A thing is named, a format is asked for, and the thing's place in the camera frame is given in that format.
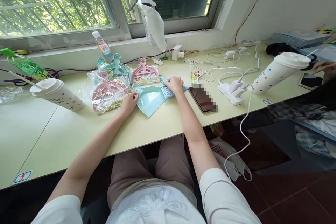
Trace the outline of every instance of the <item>white cup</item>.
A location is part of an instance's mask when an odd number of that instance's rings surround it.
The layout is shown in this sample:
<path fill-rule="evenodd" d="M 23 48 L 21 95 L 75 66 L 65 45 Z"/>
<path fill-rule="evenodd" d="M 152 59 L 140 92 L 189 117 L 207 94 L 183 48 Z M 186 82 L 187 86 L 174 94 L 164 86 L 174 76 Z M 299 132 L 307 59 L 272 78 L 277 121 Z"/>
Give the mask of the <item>white cup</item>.
<path fill-rule="evenodd" d="M 300 69 L 309 66 L 310 58 L 293 52 L 283 52 L 252 83 L 253 93 L 262 94 Z"/>
<path fill-rule="evenodd" d="M 84 103 L 65 86 L 64 82 L 55 78 L 49 78 L 37 83 L 42 89 L 32 86 L 30 92 L 33 96 L 55 103 L 71 111 L 80 110 Z"/>

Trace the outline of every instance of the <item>pink dustpan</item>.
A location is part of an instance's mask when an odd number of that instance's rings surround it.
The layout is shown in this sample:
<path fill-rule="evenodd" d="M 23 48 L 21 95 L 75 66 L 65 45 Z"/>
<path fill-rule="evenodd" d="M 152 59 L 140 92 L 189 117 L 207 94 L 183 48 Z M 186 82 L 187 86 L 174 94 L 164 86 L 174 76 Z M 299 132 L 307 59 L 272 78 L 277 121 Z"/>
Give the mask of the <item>pink dustpan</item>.
<path fill-rule="evenodd" d="M 141 85 L 142 79 L 150 79 L 156 77 L 157 80 L 149 81 L 151 82 L 159 82 L 160 77 L 159 73 L 156 71 L 155 68 L 146 65 L 146 60 L 144 58 L 140 59 L 140 66 L 134 70 L 132 73 L 132 85 L 134 83 L 139 83 Z"/>
<path fill-rule="evenodd" d="M 110 105 L 121 100 L 128 94 L 128 91 L 119 82 L 109 80 L 107 72 L 100 72 L 99 76 L 103 83 L 94 91 L 92 95 L 92 105 L 94 111 L 105 112 L 112 109 Z"/>

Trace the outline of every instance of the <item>pink pants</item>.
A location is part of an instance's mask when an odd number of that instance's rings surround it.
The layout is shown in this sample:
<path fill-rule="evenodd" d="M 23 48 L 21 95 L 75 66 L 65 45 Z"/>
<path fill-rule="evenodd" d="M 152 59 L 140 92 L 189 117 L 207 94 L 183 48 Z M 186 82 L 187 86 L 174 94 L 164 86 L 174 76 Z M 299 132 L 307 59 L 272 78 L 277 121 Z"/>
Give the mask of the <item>pink pants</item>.
<path fill-rule="evenodd" d="M 162 140 L 155 173 L 156 178 L 179 182 L 194 191 L 181 135 Z M 140 148 L 117 154 L 107 191 L 110 208 L 127 187 L 149 178 L 152 179 L 153 175 L 148 171 L 147 160 Z"/>

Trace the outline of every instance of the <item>white sleeve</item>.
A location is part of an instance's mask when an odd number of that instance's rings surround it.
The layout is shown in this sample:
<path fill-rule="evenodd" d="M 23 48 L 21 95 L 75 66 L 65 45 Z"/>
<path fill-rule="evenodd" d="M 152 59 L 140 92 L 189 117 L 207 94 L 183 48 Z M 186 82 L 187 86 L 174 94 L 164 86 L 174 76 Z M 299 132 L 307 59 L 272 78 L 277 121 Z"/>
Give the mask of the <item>white sleeve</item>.
<path fill-rule="evenodd" d="M 75 195 L 63 195 L 48 202 L 31 224 L 83 224 L 81 201 Z"/>
<path fill-rule="evenodd" d="M 199 184 L 209 224 L 261 224 L 242 193 L 221 169 L 204 172 Z"/>

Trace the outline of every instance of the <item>bottle label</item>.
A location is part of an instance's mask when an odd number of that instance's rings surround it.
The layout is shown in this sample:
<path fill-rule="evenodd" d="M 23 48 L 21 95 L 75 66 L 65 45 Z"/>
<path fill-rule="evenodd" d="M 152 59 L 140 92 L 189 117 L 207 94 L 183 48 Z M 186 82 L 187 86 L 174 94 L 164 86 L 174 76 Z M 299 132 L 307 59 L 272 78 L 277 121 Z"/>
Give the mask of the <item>bottle label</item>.
<path fill-rule="evenodd" d="M 111 50 L 109 46 L 105 43 L 105 41 L 98 42 L 97 46 L 103 54 L 105 55 L 111 54 Z"/>
<path fill-rule="evenodd" d="M 26 59 L 25 61 L 12 61 L 11 63 L 23 72 L 33 77 L 35 80 L 43 81 L 44 79 L 50 78 L 50 75 L 47 71 L 36 65 L 30 59 Z"/>

